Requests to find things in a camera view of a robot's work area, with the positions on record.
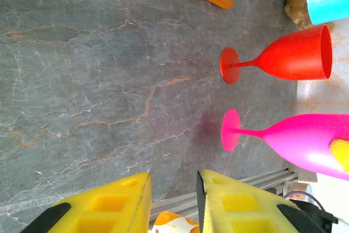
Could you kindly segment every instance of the yellow foam pad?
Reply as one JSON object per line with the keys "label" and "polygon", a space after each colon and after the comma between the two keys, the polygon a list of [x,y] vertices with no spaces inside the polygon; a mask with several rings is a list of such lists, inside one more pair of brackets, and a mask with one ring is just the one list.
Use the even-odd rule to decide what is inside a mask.
{"label": "yellow foam pad", "polygon": [[49,233],[146,233],[152,203],[149,173],[139,173],[56,203],[71,209]]}
{"label": "yellow foam pad", "polygon": [[299,233],[277,208],[294,203],[214,171],[201,170],[203,233]]}
{"label": "yellow foam pad", "polygon": [[329,150],[331,150],[344,171],[349,175],[349,141],[335,139],[329,146]]}

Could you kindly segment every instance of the gray marble surface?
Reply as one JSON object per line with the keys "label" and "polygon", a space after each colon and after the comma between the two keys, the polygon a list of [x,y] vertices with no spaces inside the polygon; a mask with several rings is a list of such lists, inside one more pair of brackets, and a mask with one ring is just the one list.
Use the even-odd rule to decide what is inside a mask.
{"label": "gray marble surface", "polygon": [[286,163],[263,141],[220,143],[224,113],[266,128],[294,113],[296,83],[241,60],[295,31],[285,0],[0,0],[0,231],[19,232],[61,198],[140,171],[154,200],[195,190],[197,169],[235,178]]}

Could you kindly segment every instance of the glass base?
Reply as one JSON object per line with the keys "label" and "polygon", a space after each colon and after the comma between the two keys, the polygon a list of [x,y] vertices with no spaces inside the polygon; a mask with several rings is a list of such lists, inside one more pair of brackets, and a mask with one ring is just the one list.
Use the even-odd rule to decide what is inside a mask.
{"label": "glass base", "polygon": [[229,110],[222,122],[221,139],[223,148],[231,152],[239,143],[240,133],[235,133],[234,129],[240,129],[240,117],[235,109]]}
{"label": "glass base", "polygon": [[240,67],[232,68],[232,64],[239,63],[239,56],[234,49],[227,47],[220,55],[220,74],[227,84],[234,84],[240,76]]}

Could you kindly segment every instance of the orange and white object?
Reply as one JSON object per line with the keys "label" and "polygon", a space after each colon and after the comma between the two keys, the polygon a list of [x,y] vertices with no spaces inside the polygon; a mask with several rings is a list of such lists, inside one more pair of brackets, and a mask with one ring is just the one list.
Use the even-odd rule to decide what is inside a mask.
{"label": "orange and white object", "polygon": [[165,211],[157,217],[152,233],[200,233],[198,222]]}

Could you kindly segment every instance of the wine glass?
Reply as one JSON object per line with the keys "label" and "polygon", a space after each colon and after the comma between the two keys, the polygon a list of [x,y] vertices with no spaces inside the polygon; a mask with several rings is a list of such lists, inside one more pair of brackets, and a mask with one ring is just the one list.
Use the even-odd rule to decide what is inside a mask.
{"label": "wine glass", "polygon": [[327,25],[285,35],[271,43],[252,61],[239,62],[236,51],[227,47],[220,57],[225,82],[234,84],[240,67],[259,67],[266,73],[286,80],[329,79],[332,71],[332,42]]}
{"label": "wine glass", "polygon": [[223,148],[233,151],[240,134],[264,140],[277,154],[296,166],[349,181],[349,174],[329,148],[336,139],[349,141],[349,115],[297,115],[265,130],[248,130],[240,129],[239,113],[231,109],[222,122]]}

